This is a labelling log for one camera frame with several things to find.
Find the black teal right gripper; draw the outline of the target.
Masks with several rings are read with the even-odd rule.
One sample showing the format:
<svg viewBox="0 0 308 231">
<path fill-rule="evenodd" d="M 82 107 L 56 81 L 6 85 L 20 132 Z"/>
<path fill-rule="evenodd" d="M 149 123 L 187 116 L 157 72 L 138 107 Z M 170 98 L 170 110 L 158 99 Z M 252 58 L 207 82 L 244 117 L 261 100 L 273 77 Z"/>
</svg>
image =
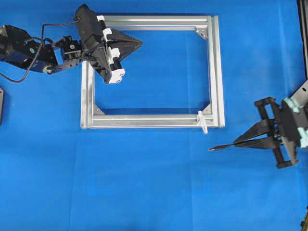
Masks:
<svg viewBox="0 0 308 231">
<path fill-rule="evenodd" d="M 267 116 L 266 105 L 271 106 L 274 119 L 263 119 L 255 123 L 234 141 L 237 142 L 234 146 L 254 149 L 277 148 L 277 167 L 294 166 L 299 162 L 296 148 L 307 148 L 308 146 L 308 102 L 291 97 L 285 98 L 279 105 L 273 97 L 261 99 L 255 102 L 255 106 L 262 118 Z M 285 146 L 290 160 L 284 161 L 279 149 L 280 140 L 273 137 L 248 140 L 271 132 L 274 132 L 275 138 L 281 138 L 282 145 Z"/>
</svg>

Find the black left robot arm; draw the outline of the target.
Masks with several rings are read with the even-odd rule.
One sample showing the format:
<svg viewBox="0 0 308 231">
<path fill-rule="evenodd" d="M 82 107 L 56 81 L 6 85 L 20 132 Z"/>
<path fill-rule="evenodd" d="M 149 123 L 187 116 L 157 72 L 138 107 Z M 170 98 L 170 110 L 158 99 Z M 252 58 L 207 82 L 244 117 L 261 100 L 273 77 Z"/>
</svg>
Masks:
<svg viewBox="0 0 308 231">
<path fill-rule="evenodd" d="M 142 41 L 107 28 L 95 16 L 76 16 L 71 23 L 77 26 L 80 40 L 66 36 L 55 42 L 43 34 L 32 37 L 25 30 L 3 25 L 0 60 L 26 71 L 19 80 L 6 79 L 20 83 L 30 71 L 52 75 L 87 61 L 106 84 L 120 82 L 125 74 L 121 61 L 139 49 Z"/>
</svg>

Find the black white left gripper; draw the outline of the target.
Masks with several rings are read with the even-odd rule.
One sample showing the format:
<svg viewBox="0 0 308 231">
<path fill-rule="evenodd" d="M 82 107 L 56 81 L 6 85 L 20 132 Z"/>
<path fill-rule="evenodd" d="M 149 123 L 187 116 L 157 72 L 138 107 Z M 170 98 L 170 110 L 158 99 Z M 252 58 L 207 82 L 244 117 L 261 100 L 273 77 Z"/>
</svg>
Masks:
<svg viewBox="0 0 308 231">
<path fill-rule="evenodd" d="M 89 63 L 106 84 L 119 83 L 125 75 L 125 69 L 120 62 L 139 49 L 142 46 L 142 41 L 107 27 L 104 16 L 97 16 L 97 19 L 103 30 L 103 41 L 93 51 L 83 49 Z"/>
</svg>

